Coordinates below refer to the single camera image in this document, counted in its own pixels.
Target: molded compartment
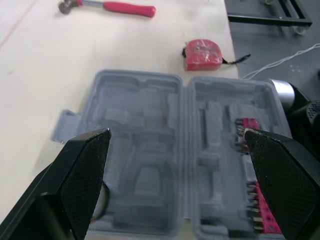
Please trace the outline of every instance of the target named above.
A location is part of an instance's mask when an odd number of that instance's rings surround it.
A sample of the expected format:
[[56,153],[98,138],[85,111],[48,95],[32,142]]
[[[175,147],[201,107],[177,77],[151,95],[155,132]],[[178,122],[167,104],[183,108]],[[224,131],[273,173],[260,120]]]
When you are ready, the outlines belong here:
[[111,129],[103,177],[110,200],[89,232],[170,236],[176,230],[181,87],[174,75],[96,76],[78,134]]
[[264,130],[291,137],[274,88],[265,82],[209,77],[194,78],[190,87],[195,112],[194,231],[217,240],[284,239],[254,232],[243,153],[234,147],[237,118],[256,118]]

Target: gray floor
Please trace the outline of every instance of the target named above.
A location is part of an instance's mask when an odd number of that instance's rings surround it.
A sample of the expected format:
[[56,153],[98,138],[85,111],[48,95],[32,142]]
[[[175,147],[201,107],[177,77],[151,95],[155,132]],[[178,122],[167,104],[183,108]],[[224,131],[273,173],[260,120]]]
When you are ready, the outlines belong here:
[[[230,23],[235,56],[239,58],[251,54],[247,61],[238,64],[240,77],[320,43],[320,0],[300,1],[313,21],[313,25],[303,36],[296,35],[290,27]],[[267,6],[264,2],[264,0],[225,0],[229,13],[255,14],[262,17],[281,16],[276,7]],[[254,79],[284,80],[300,88],[311,100],[320,100],[319,70],[320,48],[316,48],[278,67],[267,69]]]

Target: red hammer handle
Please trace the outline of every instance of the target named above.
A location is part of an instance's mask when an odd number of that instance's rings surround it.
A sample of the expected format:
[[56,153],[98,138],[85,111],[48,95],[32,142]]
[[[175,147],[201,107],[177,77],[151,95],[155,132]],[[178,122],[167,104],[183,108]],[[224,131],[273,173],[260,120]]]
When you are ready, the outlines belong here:
[[154,6],[142,6],[116,1],[105,1],[103,7],[111,12],[141,15],[149,18],[153,18],[156,13]]

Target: silver cylinder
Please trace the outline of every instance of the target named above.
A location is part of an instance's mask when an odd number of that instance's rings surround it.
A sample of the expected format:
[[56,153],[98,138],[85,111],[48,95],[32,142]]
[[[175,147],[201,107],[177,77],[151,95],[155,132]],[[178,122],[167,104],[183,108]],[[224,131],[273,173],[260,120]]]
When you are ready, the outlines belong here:
[[295,101],[295,90],[290,83],[281,80],[266,79],[265,81],[274,85],[278,93],[280,102],[285,112],[287,112]]

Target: black strap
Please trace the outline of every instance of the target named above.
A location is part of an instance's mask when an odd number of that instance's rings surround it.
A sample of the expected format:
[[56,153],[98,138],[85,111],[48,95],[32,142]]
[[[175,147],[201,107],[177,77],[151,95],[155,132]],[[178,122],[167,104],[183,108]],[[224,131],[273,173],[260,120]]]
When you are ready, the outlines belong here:
[[251,54],[248,54],[248,55],[245,55],[235,61],[226,61],[224,58],[222,58],[222,64],[227,64],[227,65],[239,64],[239,63],[242,63],[243,61],[247,60],[250,56],[251,56]]

